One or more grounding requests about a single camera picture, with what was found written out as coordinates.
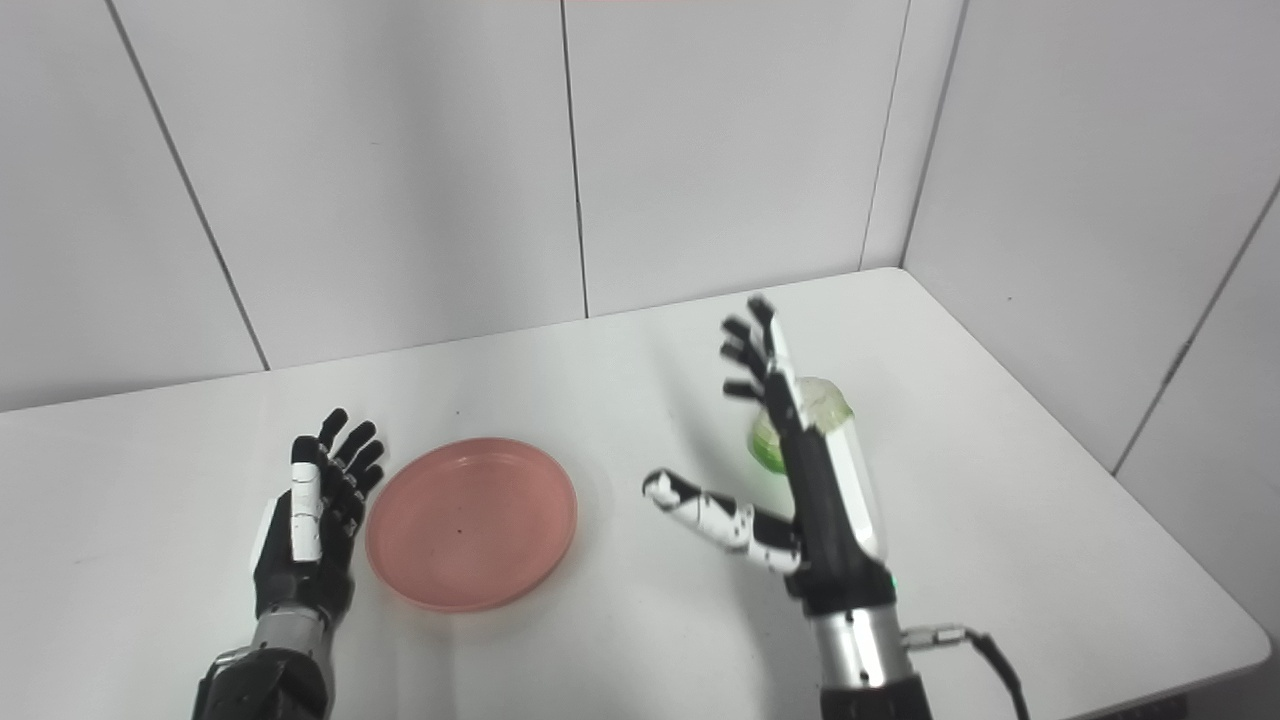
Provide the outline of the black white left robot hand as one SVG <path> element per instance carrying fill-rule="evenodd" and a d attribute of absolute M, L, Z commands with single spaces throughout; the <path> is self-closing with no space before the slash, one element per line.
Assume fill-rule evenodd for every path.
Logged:
<path fill-rule="evenodd" d="M 369 501 L 384 478 L 378 428 L 334 409 L 315 436 L 291 448 L 291 484 L 271 505 L 253 568 L 255 614 L 319 612 L 334 628 L 355 592 L 351 562 Z"/>

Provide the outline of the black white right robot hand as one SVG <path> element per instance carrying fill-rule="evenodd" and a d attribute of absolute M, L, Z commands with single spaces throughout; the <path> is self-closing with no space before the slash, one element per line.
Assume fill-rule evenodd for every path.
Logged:
<path fill-rule="evenodd" d="M 824 424 L 806 409 L 785 333 L 762 295 L 748 300 L 751 320 L 723 322 L 723 357 L 749 370 L 727 380 L 727 396 L 756 402 L 778 437 L 794 501 L 790 519 L 703 489 L 667 469 L 644 478 L 643 495 L 726 553 L 785 578 L 809 618 L 896 602 L 886 564 L 874 486 L 852 438 L 852 419 Z"/>

